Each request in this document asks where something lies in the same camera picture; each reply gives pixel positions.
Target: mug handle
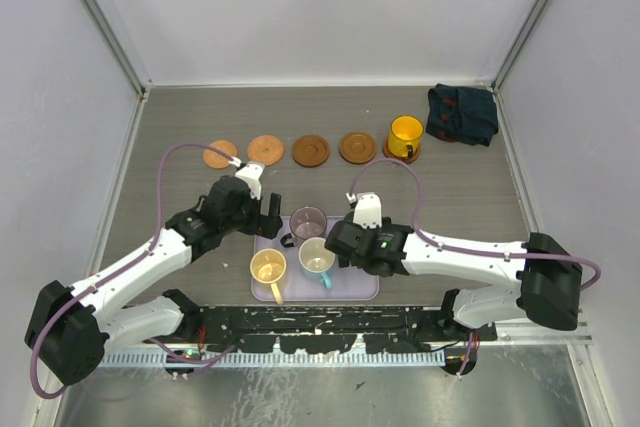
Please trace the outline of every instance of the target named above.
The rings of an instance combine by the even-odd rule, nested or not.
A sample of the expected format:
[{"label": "mug handle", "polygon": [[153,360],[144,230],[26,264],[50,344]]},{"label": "mug handle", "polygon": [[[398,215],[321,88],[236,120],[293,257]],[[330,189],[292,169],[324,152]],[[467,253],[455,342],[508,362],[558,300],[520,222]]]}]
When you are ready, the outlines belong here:
[{"label": "mug handle", "polygon": [[278,305],[284,304],[284,300],[282,300],[282,294],[280,293],[280,289],[278,288],[277,284],[271,284],[271,292],[273,292],[273,296],[276,298],[276,302],[278,303]]},{"label": "mug handle", "polygon": [[289,249],[294,246],[293,235],[291,235],[291,232],[282,236],[282,238],[280,239],[280,245],[282,245],[285,249]]},{"label": "mug handle", "polygon": [[327,290],[333,289],[333,284],[331,283],[331,277],[326,272],[322,273],[322,283],[327,288]]}]

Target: brown coaster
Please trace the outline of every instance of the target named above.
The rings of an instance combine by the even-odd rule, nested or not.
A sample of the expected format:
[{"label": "brown coaster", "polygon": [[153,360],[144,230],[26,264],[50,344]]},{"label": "brown coaster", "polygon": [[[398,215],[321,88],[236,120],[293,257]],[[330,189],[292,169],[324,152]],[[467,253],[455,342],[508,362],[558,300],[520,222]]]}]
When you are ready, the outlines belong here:
[{"label": "brown coaster", "polygon": [[[228,140],[216,140],[215,142],[211,142],[209,145],[229,154],[231,157],[236,157],[238,155],[238,149],[236,149],[236,146]],[[229,165],[229,161],[227,159],[210,150],[205,149],[202,154],[202,158],[204,159],[204,163],[212,169],[224,169]]]},{"label": "brown coaster", "polygon": [[390,157],[392,159],[401,160],[405,164],[413,164],[416,160],[418,160],[418,157],[420,157],[420,151],[422,150],[422,144],[418,145],[418,150],[416,151],[414,156],[411,157],[410,159],[407,159],[405,157],[397,157],[397,156],[393,155],[391,153],[391,151],[389,150],[388,141],[389,141],[389,138],[386,138],[386,139],[384,139],[384,144],[382,144],[382,153],[384,153],[385,157]]},{"label": "brown coaster", "polygon": [[329,144],[319,135],[304,135],[293,144],[293,160],[303,167],[324,164],[329,152]]},{"label": "brown coaster", "polygon": [[352,164],[366,164],[376,156],[376,141],[365,132],[350,132],[340,139],[340,155]]},{"label": "brown coaster", "polygon": [[284,145],[273,135],[261,135],[249,144],[249,159],[264,165],[273,165],[284,155]]}]

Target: white robotic arm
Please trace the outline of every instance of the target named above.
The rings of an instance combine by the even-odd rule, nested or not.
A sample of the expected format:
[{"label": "white robotic arm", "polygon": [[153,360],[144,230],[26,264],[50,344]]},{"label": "white robotic arm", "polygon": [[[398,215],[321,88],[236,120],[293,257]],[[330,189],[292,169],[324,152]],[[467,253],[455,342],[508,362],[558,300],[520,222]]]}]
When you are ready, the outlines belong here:
[{"label": "white robotic arm", "polygon": [[[489,243],[436,236],[425,242],[411,227],[382,217],[382,204],[372,193],[349,197],[355,208],[327,237],[327,249],[372,275],[439,274],[484,284],[476,290],[452,290],[441,308],[444,329],[466,332],[499,320],[528,317],[558,330],[575,330],[582,268],[570,262],[525,260],[528,252],[568,255],[553,239],[531,234],[528,242]],[[495,254],[469,255],[443,248]]]},{"label": "white robotic arm", "polygon": [[[178,290],[130,309],[123,307],[164,276],[216,249],[233,233],[273,239],[282,228],[280,196],[271,194],[269,212],[261,210],[260,175],[264,165],[249,162],[235,176],[224,176],[198,204],[174,215],[151,241],[99,273],[64,287],[54,281],[38,296],[25,336],[33,348],[49,319],[74,297],[85,294],[55,324],[42,343],[39,357],[65,385],[91,373],[105,353],[159,335],[189,338],[202,324],[201,309]],[[141,258],[135,265],[134,259]],[[117,276],[110,276],[129,265]]]}]

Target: mug rim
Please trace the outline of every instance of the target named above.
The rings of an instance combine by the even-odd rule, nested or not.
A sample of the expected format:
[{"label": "mug rim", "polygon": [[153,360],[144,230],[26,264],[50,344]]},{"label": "mug rim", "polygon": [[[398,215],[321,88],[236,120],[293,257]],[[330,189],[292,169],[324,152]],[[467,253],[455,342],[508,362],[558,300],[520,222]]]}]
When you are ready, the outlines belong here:
[{"label": "mug rim", "polygon": [[[282,269],[282,273],[278,276],[278,278],[274,279],[274,280],[270,280],[268,282],[265,282],[262,279],[258,279],[254,274],[253,274],[253,261],[255,260],[255,258],[258,256],[258,254],[261,254],[262,252],[276,252],[278,255],[280,255],[280,257],[282,257],[282,265],[283,265],[283,269]],[[259,250],[258,252],[256,252],[255,254],[253,254],[253,257],[251,257],[251,262],[249,262],[249,273],[251,274],[251,277],[253,277],[255,279],[256,282],[260,283],[260,284],[264,284],[264,285],[269,285],[269,284],[275,284],[276,282],[278,282],[280,279],[282,279],[282,277],[284,277],[284,274],[287,272],[287,258],[285,257],[285,255],[280,252],[279,250],[276,249],[262,249]]]},{"label": "mug rim", "polygon": [[[320,272],[318,272],[317,270],[309,270],[309,269],[307,269],[307,267],[304,265],[304,262],[302,262],[302,259],[300,258],[300,252],[302,252],[302,247],[304,247],[304,244],[306,244],[310,240],[316,240],[316,239],[322,240],[324,250],[326,250],[327,252],[331,253],[331,255],[333,255],[333,262],[331,262],[331,264],[329,264],[329,267],[327,267],[326,269],[324,269],[324,270],[322,270]],[[298,249],[298,262],[300,262],[300,267],[302,267],[304,270],[306,270],[307,272],[309,272],[311,274],[323,274],[323,273],[327,272],[329,269],[331,269],[331,267],[333,267],[333,264],[336,263],[336,254],[334,254],[329,249],[324,247],[324,243],[325,242],[326,242],[326,239],[323,238],[323,237],[311,237],[310,239],[305,240],[302,243],[302,245],[300,246],[300,248]]]},{"label": "mug rim", "polygon": [[[322,209],[318,208],[318,207],[314,207],[313,205],[303,205],[302,207],[298,207],[296,210],[293,211],[293,213],[289,216],[289,231],[291,232],[291,235],[293,237],[298,237],[296,234],[293,233],[293,226],[291,225],[291,221],[293,220],[293,216],[296,215],[296,213],[302,209],[315,209],[318,212],[320,212],[322,214],[322,217],[324,217],[324,230],[322,231],[322,233],[325,233],[327,231],[327,227],[329,226],[329,220],[327,219],[327,214],[325,214]],[[310,237],[309,239],[304,239],[304,241],[306,242],[307,240],[313,239],[314,237]]]},{"label": "mug rim", "polygon": [[421,139],[421,138],[422,138],[422,136],[423,136],[423,134],[424,134],[424,124],[422,123],[422,121],[420,121],[420,119],[418,119],[417,117],[414,117],[413,115],[404,114],[404,115],[399,115],[398,117],[396,117],[395,119],[393,119],[393,120],[391,121],[391,128],[390,128],[391,133],[392,133],[393,135],[395,135],[396,137],[398,137],[398,134],[396,134],[396,133],[393,131],[393,124],[395,123],[395,121],[396,121],[396,120],[402,119],[403,117],[408,117],[408,118],[410,118],[410,119],[413,119],[413,120],[415,120],[416,122],[418,122],[418,124],[420,124],[420,135],[418,135],[418,137],[414,137],[413,139],[405,140],[405,142],[413,142],[414,140]]}]

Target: folded cloth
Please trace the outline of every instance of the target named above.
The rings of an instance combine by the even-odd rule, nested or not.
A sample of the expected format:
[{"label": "folded cloth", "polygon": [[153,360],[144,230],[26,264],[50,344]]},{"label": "folded cloth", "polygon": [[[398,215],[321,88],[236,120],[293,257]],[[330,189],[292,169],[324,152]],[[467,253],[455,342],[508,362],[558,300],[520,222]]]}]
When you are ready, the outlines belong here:
[{"label": "folded cloth", "polygon": [[446,142],[489,146],[498,133],[498,109],[488,90],[438,84],[428,97],[427,134]]}]

